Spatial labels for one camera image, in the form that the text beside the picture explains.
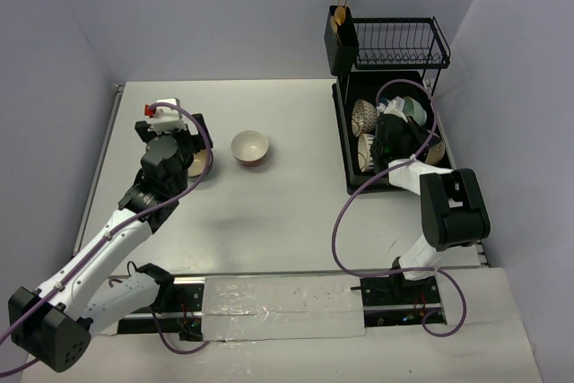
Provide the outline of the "white striped bowl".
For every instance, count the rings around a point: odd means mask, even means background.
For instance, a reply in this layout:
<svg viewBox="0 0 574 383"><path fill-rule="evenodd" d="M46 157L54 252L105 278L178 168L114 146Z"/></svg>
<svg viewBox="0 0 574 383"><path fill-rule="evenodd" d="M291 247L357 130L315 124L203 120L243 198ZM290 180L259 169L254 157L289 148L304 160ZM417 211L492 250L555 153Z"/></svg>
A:
<svg viewBox="0 0 574 383"><path fill-rule="evenodd" d="M374 141L374 135L361 134L357 142L357 160L360 172L371 172L374 169L374 161L371 155L371 146Z"/></svg>

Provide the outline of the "brown beige bowl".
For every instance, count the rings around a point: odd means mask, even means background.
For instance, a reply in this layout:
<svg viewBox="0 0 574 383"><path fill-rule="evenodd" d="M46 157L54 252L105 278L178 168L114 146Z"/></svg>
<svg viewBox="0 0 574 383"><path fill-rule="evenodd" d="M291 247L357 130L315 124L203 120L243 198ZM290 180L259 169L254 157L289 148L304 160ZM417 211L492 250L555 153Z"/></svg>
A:
<svg viewBox="0 0 574 383"><path fill-rule="evenodd" d="M208 151L201 150L194 154L192 164L187 170L189 178L199 177L204 170L210 171L213 166L213 156L208 158Z"/></svg>

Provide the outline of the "mint green bowl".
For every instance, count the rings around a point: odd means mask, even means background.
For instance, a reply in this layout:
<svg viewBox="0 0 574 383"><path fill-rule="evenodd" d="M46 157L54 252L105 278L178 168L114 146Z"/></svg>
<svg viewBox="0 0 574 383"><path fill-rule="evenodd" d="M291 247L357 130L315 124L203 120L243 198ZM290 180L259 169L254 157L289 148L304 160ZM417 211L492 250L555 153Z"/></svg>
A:
<svg viewBox="0 0 574 383"><path fill-rule="evenodd" d="M419 126L424 126L426 124L427 111L412 97L404 98L402 111L407 118L412 118Z"/></svg>

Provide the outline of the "brown lattice pattern bowl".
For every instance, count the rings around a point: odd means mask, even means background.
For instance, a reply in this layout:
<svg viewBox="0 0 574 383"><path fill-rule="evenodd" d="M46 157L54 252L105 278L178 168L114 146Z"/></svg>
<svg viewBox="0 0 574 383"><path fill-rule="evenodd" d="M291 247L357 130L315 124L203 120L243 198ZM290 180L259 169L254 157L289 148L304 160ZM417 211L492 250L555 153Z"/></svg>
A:
<svg viewBox="0 0 574 383"><path fill-rule="evenodd" d="M352 133L359 137L362 134L372 133L377 126L378 111L374 105L366 100L356 100L352 109Z"/></svg>

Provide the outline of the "black glazed beige bowl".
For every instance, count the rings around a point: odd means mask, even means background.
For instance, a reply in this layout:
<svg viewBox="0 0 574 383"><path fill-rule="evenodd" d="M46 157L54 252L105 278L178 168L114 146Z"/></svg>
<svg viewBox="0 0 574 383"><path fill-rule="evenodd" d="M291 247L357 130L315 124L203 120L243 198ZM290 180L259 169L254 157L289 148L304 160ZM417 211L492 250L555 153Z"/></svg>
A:
<svg viewBox="0 0 574 383"><path fill-rule="evenodd" d="M446 153L446 145L444 144L442 138L434 134L426 148L423 152L422 161L431 166L438 166L443 160Z"/></svg>

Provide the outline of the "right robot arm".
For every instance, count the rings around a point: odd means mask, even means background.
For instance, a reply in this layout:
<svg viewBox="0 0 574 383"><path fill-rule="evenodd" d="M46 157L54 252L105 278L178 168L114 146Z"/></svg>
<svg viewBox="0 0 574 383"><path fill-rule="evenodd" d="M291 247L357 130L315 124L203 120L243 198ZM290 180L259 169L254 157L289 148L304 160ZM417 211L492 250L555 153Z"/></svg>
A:
<svg viewBox="0 0 574 383"><path fill-rule="evenodd" d="M422 235L398 257L389 276L394 300L408 303L440 267L441 253L454 247L470 247L487 238L490 218L476 174L471 169L443 169L426 162L434 134L412 118L393 114L378 117L370 147L374 171L388 184L420 198Z"/></svg>

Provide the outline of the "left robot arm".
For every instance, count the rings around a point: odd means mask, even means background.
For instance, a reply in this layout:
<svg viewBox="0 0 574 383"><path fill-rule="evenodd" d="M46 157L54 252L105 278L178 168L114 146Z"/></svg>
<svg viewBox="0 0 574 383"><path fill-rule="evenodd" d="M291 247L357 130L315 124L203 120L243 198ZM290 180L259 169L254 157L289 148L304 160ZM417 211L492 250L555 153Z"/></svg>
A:
<svg viewBox="0 0 574 383"><path fill-rule="evenodd" d="M136 269L120 285L99 288L124 258L148 240L194 190L187 171L195 154L213 140L204 118L169 102L146 107L135 124L145 144L134 184L101 231L62 269L35 290L19 288L8 301L11 340L56 372L69 370L92 338L135 309L168 308L175 299L173 276L156 265Z"/></svg>

